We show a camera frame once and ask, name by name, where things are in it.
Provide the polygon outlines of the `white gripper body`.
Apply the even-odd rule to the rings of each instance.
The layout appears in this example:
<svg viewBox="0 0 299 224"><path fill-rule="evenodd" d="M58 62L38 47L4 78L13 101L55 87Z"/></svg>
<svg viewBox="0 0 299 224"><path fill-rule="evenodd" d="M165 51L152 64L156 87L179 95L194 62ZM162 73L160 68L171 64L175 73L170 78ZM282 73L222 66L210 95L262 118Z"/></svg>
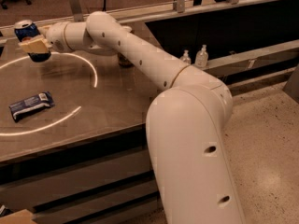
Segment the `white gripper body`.
<svg viewBox="0 0 299 224"><path fill-rule="evenodd" d="M64 35L68 21L57 22L53 24L46 32L46 38L52 45L52 48L57 52L69 52L70 48L67 45Z"/></svg>

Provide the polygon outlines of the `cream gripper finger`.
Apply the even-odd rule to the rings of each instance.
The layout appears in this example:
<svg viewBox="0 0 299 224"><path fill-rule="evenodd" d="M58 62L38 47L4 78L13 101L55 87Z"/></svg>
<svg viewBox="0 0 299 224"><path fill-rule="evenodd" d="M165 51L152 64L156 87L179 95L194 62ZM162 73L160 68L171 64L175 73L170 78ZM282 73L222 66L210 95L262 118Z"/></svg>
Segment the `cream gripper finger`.
<svg viewBox="0 0 299 224"><path fill-rule="evenodd" d="M43 54L50 51L50 44L43 35L25 37L18 45L26 53Z"/></svg>
<svg viewBox="0 0 299 224"><path fill-rule="evenodd" d="M45 26L39 26L38 31L41 33L43 36L47 35L48 30L50 29L50 25L45 25Z"/></svg>

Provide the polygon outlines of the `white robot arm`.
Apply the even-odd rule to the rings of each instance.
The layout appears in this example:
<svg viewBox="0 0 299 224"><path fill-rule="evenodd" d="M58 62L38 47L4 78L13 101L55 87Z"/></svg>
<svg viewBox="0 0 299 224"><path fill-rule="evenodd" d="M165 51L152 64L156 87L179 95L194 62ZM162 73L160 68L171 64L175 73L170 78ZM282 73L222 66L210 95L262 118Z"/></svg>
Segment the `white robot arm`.
<svg viewBox="0 0 299 224"><path fill-rule="evenodd" d="M149 155L168 224L246 224L221 130L233 98L219 79L133 35L106 12L21 37L27 53L114 49L160 94L146 117Z"/></svg>

